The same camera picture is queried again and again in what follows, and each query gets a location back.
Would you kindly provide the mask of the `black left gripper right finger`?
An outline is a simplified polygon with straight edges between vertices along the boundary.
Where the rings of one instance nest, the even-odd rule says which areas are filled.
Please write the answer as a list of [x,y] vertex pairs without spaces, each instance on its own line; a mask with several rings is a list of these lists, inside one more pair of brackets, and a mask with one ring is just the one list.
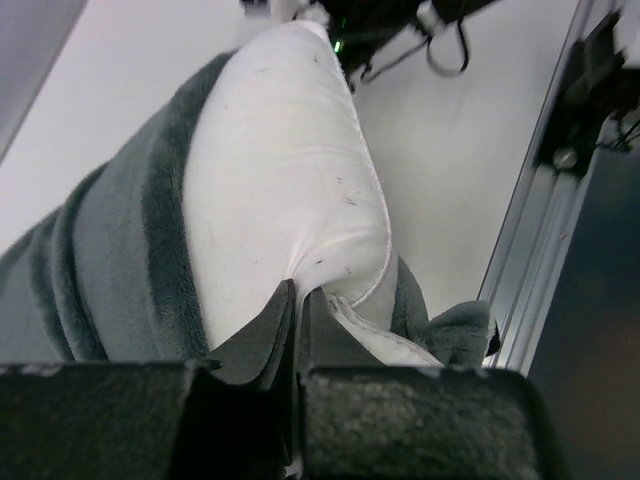
[[313,367],[381,367],[382,362],[363,347],[330,313],[321,289],[304,300],[299,325],[297,369]]

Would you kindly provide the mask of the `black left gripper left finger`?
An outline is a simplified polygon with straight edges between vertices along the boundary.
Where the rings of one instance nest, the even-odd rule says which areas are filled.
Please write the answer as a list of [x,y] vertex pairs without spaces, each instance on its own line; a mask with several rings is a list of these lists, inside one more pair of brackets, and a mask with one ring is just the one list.
[[284,280],[254,319],[210,353],[220,367],[211,372],[206,431],[233,453],[290,462],[295,330],[295,285]]

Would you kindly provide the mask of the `white pillow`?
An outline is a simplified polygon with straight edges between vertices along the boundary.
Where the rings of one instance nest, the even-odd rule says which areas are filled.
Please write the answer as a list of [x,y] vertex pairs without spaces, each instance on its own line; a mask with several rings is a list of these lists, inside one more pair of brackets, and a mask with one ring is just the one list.
[[436,364],[391,330],[398,257],[389,211],[319,24],[273,27],[223,66],[190,142],[183,212],[210,347],[289,279],[299,299],[322,291],[330,316],[382,363]]

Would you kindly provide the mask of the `zebra and grey plush pillowcase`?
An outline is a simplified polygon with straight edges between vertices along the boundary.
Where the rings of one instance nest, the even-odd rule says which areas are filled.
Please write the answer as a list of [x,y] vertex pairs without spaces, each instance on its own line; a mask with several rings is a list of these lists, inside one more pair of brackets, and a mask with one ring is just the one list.
[[[178,360],[207,354],[189,259],[183,181],[208,93],[236,53],[188,79],[104,165],[1,257],[3,361]],[[499,346],[485,302],[430,317],[398,257],[391,330],[475,367]]]

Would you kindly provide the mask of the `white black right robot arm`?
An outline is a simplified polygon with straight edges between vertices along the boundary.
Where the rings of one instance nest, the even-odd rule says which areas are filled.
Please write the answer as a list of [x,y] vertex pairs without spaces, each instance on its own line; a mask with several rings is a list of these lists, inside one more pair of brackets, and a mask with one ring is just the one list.
[[[350,79],[360,73],[360,82],[369,84],[414,54],[424,51],[427,65],[437,75],[455,78],[470,63],[470,46],[464,20],[491,6],[491,1],[254,1],[240,3],[244,13],[265,15],[279,22],[310,20],[323,26],[344,75]],[[454,27],[461,48],[458,68],[445,68],[433,58],[433,40]],[[373,58],[378,51],[410,29],[419,43],[396,59],[375,70]]]

